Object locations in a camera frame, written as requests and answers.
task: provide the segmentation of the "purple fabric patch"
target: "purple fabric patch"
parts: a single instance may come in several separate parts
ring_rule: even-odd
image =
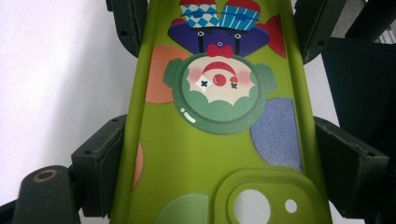
[[[251,138],[260,156],[269,164],[303,170],[291,99],[269,100],[262,117],[251,127]]]
[[[268,32],[259,26],[254,26],[249,32],[238,33],[234,29],[224,28],[191,29],[186,22],[179,22],[169,28],[168,34],[193,54],[201,53],[200,41],[204,52],[210,44],[219,47],[229,45],[241,57],[253,53],[269,42]]]

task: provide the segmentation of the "checkered pattern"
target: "checkered pattern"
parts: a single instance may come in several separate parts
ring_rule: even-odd
[[[192,28],[219,26],[216,5],[185,5],[180,8]]]
[[[232,6],[226,6],[222,14],[219,26],[245,31],[250,30],[260,16],[255,10]]]

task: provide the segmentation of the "red bow tie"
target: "red bow tie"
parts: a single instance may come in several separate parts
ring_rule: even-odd
[[[223,56],[225,58],[232,58],[233,48],[230,45],[226,45],[223,48],[218,48],[216,45],[210,44],[207,46],[206,54],[209,57]]]

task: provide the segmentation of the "gray surface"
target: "gray surface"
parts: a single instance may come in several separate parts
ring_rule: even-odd
[[[332,31],[332,36],[344,38],[347,30],[352,25],[353,21],[359,16],[363,7],[363,0],[346,0],[340,19],[338,19],[338,22],[335,24],[334,30]]]
[[[345,38],[345,34],[349,30],[353,21],[356,20],[356,18],[361,13],[361,10],[364,8],[364,5],[365,5],[364,0],[346,0],[346,4],[341,13],[341,16],[338,22],[335,24],[334,30],[332,31],[332,37]],[[385,38],[392,39],[395,36],[395,31],[396,31],[396,21],[394,21],[390,25],[389,29],[386,31]],[[389,40],[387,42],[382,42],[382,43],[391,44],[395,42],[393,40]]]

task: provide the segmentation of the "clown eye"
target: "clown eye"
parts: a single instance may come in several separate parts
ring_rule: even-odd
[[[196,82],[195,86],[199,87],[201,91],[206,92],[207,88],[213,85],[213,83],[204,76],[201,76]]]

